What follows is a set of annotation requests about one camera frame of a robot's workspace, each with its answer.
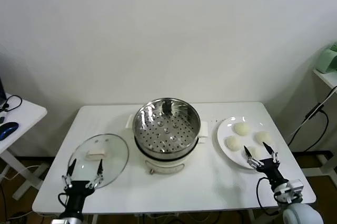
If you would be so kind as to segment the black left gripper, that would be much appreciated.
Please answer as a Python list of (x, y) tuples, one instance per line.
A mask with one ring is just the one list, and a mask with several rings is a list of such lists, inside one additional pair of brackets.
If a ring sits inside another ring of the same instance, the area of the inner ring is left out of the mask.
[(72, 181), (75, 165), (76, 159), (67, 168), (66, 175), (62, 175), (65, 194), (68, 196), (63, 216), (81, 216), (86, 197), (90, 196), (92, 189), (96, 189), (104, 180), (102, 159), (99, 162), (96, 176), (91, 181)]

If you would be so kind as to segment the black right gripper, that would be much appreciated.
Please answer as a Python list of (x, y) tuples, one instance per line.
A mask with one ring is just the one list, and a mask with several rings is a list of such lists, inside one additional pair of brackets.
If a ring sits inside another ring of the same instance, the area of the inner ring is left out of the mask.
[(275, 152), (271, 146), (263, 142), (264, 147), (271, 156), (267, 159), (262, 159), (260, 161), (260, 152), (257, 147), (246, 147), (244, 146), (244, 153), (247, 157), (247, 163), (258, 172), (266, 175), (269, 180), (272, 189), (276, 189), (278, 186), (287, 183), (288, 180), (285, 179), (279, 171), (280, 162), (278, 159), (278, 153)]

